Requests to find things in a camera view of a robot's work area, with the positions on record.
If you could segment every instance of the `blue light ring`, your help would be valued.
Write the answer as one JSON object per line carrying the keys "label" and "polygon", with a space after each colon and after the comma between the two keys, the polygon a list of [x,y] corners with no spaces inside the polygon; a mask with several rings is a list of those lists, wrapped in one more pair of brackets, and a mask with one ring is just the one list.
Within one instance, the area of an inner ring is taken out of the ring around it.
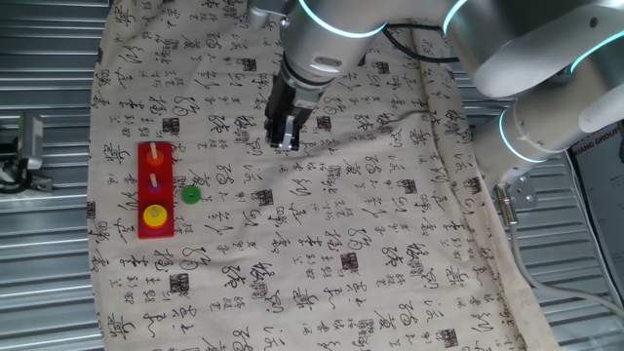
{"label": "blue light ring", "polygon": [[624,36],[624,31],[619,32],[617,34],[614,34],[608,38],[606,38],[602,43],[598,44],[597,46],[595,46],[594,48],[592,48],[590,51],[588,51],[587,53],[581,55],[580,58],[577,58],[576,61],[572,64],[572,67],[570,69],[571,73],[574,73],[574,69],[576,68],[576,66],[582,62],[584,59],[586,59],[588,56],[590,56],[591,54],[593,54],[594,52],[596,52],[598,49],[600,49],[603,46],[606,46],[607,44],[610,44],[611,42],[621,38]]}
{"label": "blue light ring", "polygon": [[507,112],[507,110],[505,110],[501,115],[500,115],[500,119],[498,120],[498,130],[500,131],[500,137],[503,139],[503,142],[505,143],[505,145],[507,145],[507,148],[514,153],[514,155],[518,156],[519,158],[527,161],[527,162],[531,162],[531,163],[542,163],[542,162],[546,162],[548,160],[543,160],[543,161],[535,161],[535,160],[531,160],[528,157],[523,156],[520,152],[516,151],[516,149],[511,145],[511,143],[507,140],[507,137],[505,136],[505,133],[503,132],[503,118],[505,117],[505,113]]}
{"label": "blue light ring", "polygon": [[457,11],[459,11],[459,9],[461,9],[461,7],[464,6],[464,4],[467,2],[468,0],[459,0],[457,1],[455,5],[453,5],[452,8],[450,8],[447,18],[445,19],[445,23],[442,26],[442,29],[444,30],[445,34],[447,34],[447,29],[449,29],[450,20],[452,20],[452,18],[455,16]]}
{"label": "blue light ring", "polygon": [[299,0],[299,5],[301,5],[301,8],[303,8],[303,11],[305,11],[305,13],[308,14],[308,16],[313,21],[315,21],[317,24],[322,26],[324,29],[330,31],[333,34],[337,34],[337,35],[340,35],[340,36],[343,36],[343,37],[347,37],[347,38],[353,38],[353,39],[369,38],[369,37],[372,37],[373,35],[376,35],[378,32],[380,32],[381,29],[383,29],[383,27],[386,25],[386,23],[384,23],[378,29],[375,29],[375,30],[372,30],[372,31],[366,32],[366,33],[352,33],[352,32],[348,32],[348,31],[344,31],[342,29],[338,29],[338,28],[332,26],[331,24],[325,22],[324,20],[322,20],[318,16],[316,16],[316,14],[314,12],[312,12],[312,10],[307,6],[307,4],[305,3],[305,0]]}

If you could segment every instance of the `tablecloth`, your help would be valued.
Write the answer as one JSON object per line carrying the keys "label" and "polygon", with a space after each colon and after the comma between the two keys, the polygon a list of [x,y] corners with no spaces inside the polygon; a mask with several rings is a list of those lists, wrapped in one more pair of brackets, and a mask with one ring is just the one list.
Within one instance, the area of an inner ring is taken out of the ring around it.
{"label": "tablecloth", "polygon": [[[298,152],[264,143],[277,19],[116,1],[92,94],[88,222],[106,350],[556,350],[476,168],[451,70],[385,38]],[[443,57],[437,32],[394,30]],[[175,236],[137,238],[137,146],[174,149]],[[195,185],[201,201],[181,190]]]}

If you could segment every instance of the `cable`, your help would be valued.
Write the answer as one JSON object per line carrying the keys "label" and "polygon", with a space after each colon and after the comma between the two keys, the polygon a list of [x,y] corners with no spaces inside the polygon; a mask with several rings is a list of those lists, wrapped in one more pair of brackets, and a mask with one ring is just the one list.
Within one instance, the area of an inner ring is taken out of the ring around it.
{"label": "cable", "polygon": [[568,297],[583,298],[589,301],[597,302],[601,304],[602,306],[613,311],[613,313],[615,313],[619,317],[624,318],[624,309],[621,309],[619,306],[615,305],[613,302],[607,301],[594,294],[587,293],[587,292],[579,292],[579,291],[575,291],[571,289],[549,287],[545,284],[542,284],[536,281],[535,278],[533,278],[530,275],[530,273],[528,273],[528,270],[525,267],[525,264],[523,263],[523,259],[520,256],[520,243],[518,241],[518,228],[516,227],[518,223],[516,221],[516,216],[515,216],[516,212],[513,209],[513,207],[505,206],[506,204],[509,203],[508,199],[511,198],[511,196],[509,195],[509,190],[507,189],[507,186],[498,185],[496,187],[495,194],[496,194],[496,199],[498,201],[498,206],[500,207],[500,209],[508,210],[508,211],[502,211],[503,219],[505,219],[505,223],[509,227],[509,234],[511,236],[511,249],[514,255],[514,260],[516,261],[516,265],[518,266],[520,273],[523,275],[527,283],[531,284],[536,289],[545,291],[547,293],[560,294],[560,295],[564,295]]}
{"label": "cable", "polygon": [[416,24],[416,23],[388,23],[386,24],[386,28],[412,28],[412,29],[442,31],[442,29],[437,25],[426,25],[426,24]]}
{"label": "cable", "polygon": [[571,289],[549,287],[545,284],[542,284],[536,281],[535,278],[533,278],[533,276],[531,276],[530,273],[528,273],[527,268],[525,267],[525,264],[523,263],[523,259],[520,256],[520,244],[518,242],[518,230],[516,228],[516,224],[509,225],[509,233],[511,235],[511,247],[512,247],[512,252],[514,254],[514,260],[516,261],[516,265],[518,265],[518,269],[520,269],[520,273],[523,275],[523,277],[525,277],[526,281],[529,284],[547,293],[555,293],[555,294],[560,294],[560,295],[564,295],[568,297],[577,297],[577,298],[583,298],[589,301],[598,302],[602,306],[613,311],[613,313],[615,313],[619,317],[624,318],[623,309],[621,309],[614,303],[607,301],[601,297],[598,297],[594,294],[591,294],[588,292],[575,291]]}
{"label": "cable", "polygon": [[8,144],[0,144],[0,154],[15,154],[16,150],[11,143]]}
{"label": "cable", "polygon": [[598,259],[600,260],[601,264],[603,265],[603,267],[606,268],[605,270],[605,275],[606,275],[606,279],[608,282],[608,285],[610,287],[610,289],[617,294],[617,297],[619,298],[620,301],[620,305],[622,305],[622,294],[620,293],[620,291],[617,289],[617,287],[615,287],[615,282],[613,281],[613,275],[610,272],[610,270],[607,268],[606,262],[605,262],[605,252],[603,251],[603,248],[601,248],[600,245],[600,238],[598,237],[597,234],[597,229],[596,226],[594,224],[594,220],[591,218],[591,214],[589,213],[589,201],[585,195],[585,191],[584,186],[582,184],[582,179],[580,179],[577,176],[577,168],[578,165],[575,164],[574,162],[572,162],[572,158],[570,157],[570,152],[571,148],[564,152],[565,157],[567,158],[567,163],[569,164],[569,170],[570,173],[572,175],[572,185],[574,186],[574,191],[578,194],[578,196],[580,197],[580,201],[577,199],[576,203],[578,204],[578,207],[581,209],[581,212],[583,213],[584,217],[585,217],[585,222],[587,223],[587,229],[589,231],[589,233],[592,235],[592,237],[594,238],[594,245],[596,247],[597,252],[599,253]]}
{"label": "cable", "polygon": [[388,40],[390,41],[390,43],[392,43],[392,45],[394,45],[397,49],[399,49],[403,54],[411,57],[412,59],[418,59],[424,62],[430,62],[430,63],[454,63],[454,62],[459,62],[459,58],[429,58],[423,55],[419,55],[413,51],[411,51],[410,49],[406,48],[405,46],[403,46],[401,43],[399,43],[397,41],[397,39],[395,39],[395,37],[392,36],[392,34],[390,34],[390,31],[388,30],[388,26],[391,24],[386,25],[383,30],[381,30],[381,32],[383,33],[383,35],[386,36],[386,38],[388,38]]}
{"label": "cable", "polygon": [[32,174],[27,169],[28,159],[22,159],[18,163],[18,171],[16,172],[16,180],[15,181],[6,181],[2,180],[0,183],[3,185],[14,186],[12,188],[0,187],[0,194],[19,194],[24,190],[30,187],[32,184]]}

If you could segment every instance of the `black cable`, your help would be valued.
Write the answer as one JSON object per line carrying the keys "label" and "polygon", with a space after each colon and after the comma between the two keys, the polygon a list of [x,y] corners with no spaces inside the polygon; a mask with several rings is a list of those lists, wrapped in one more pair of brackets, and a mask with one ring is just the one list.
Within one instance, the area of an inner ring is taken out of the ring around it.
{"label": "black cable", "polygon": [[[4,166],[2,167],[12,167],[13,166],[13,161],[7,161],[5,162]],[[5,185],[5,186],[15,186],[18,185],[20,182],[16,179],[14,181],[7,181],[3,178],[0,177],[0,185]]]}
{"label": "black cable", "polygon": [[11,143],[0,144],[0,154],[15,154],[16,150]]}
{"label": "black cable", "polygon": [[386,24],[386,28],[412,28],[412,29],[442,31],[442,29],[437,25],[416,24],[416,23],[388,23]]}
{"label": "black cable", "polygon": [[22,191],[28,189],[30,184],[32,184],[32,174],[27,169],[28,159],[22,159],[18,163],[18,171],[16,174],[16,181],[8,182],[2,180],[2,183],[7,183],[8,185],[15,186],[12,188],[0,187],[0,194],[19,194]]}
{"label": "black cable", "polygon": [[430,63],[454,63],[454,62],[459,62],[459,58],[429,58],[423,55],[419,55],[413,51],[411,51],[410,49],[406,48],[405,46],[403,46],[401,43],[399,43],[397,41],[397,39],[395,39],[392,34],[390,34],[390,31],[388,31],[387,26],[383,28],[383,30],[381,30],[383,32],[383,35],[386,36],[386,38],[388,38],[388,40],[390,41],[390,43],[392,43],[392,45],[394,45],[397,49],[399,49],[403,54],[409,56],[412,59],[418,59],[424,62],[430,62]]}

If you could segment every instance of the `toy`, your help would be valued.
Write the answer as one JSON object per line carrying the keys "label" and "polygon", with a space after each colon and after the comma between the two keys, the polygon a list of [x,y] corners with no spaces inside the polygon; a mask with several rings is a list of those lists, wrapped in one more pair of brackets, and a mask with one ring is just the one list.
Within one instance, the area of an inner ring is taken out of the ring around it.
{"label": "toy", "polygon": [[174,236],[174,167],[169,143],[138,146],[138,238]]}
{"label": "toy", "polygon": [[187,205],[195,205],[202,198],[202,192],[197,186],[187,186],[182,190],[182,201]]}

